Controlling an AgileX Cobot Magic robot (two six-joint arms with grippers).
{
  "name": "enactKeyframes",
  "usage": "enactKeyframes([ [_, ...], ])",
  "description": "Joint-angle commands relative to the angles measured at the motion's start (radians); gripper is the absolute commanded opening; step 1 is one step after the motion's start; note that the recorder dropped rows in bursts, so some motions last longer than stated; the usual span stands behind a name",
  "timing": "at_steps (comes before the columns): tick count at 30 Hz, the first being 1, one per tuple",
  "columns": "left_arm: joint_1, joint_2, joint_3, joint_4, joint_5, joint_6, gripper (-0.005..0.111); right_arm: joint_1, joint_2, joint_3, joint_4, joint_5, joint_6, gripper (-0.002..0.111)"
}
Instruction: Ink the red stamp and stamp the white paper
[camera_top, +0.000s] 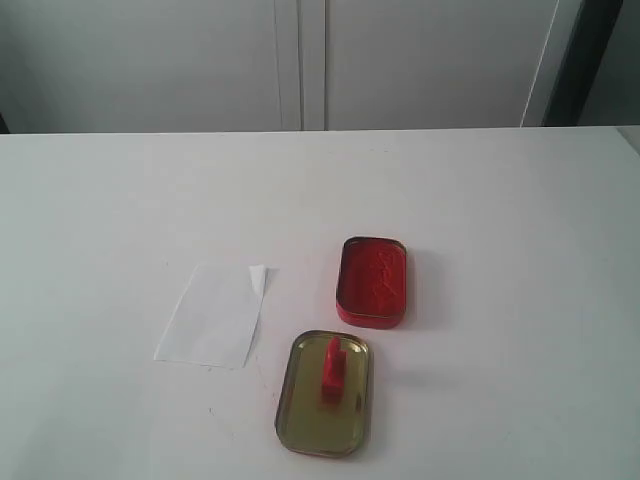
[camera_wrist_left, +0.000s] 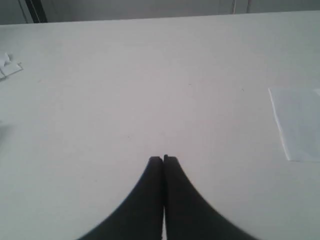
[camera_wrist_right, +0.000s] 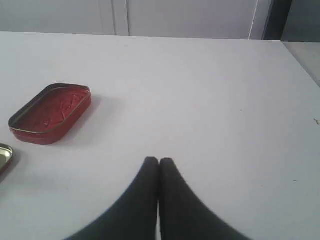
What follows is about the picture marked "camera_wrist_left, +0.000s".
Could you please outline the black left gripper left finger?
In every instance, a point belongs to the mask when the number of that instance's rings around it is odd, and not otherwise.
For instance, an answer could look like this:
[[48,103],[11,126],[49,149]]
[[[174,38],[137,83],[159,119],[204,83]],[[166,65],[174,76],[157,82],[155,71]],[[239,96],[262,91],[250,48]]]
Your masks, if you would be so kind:
[[164,218],[163,160],[153,156],[117,209],[81,240],[161,240]]

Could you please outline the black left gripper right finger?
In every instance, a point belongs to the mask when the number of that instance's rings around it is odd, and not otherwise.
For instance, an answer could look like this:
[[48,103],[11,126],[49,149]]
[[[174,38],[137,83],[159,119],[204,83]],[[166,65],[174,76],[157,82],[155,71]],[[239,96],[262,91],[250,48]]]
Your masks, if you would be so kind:
[[212,208],[194,188],[178,159],[165,155],[165,226],[168,240],[251,240]]

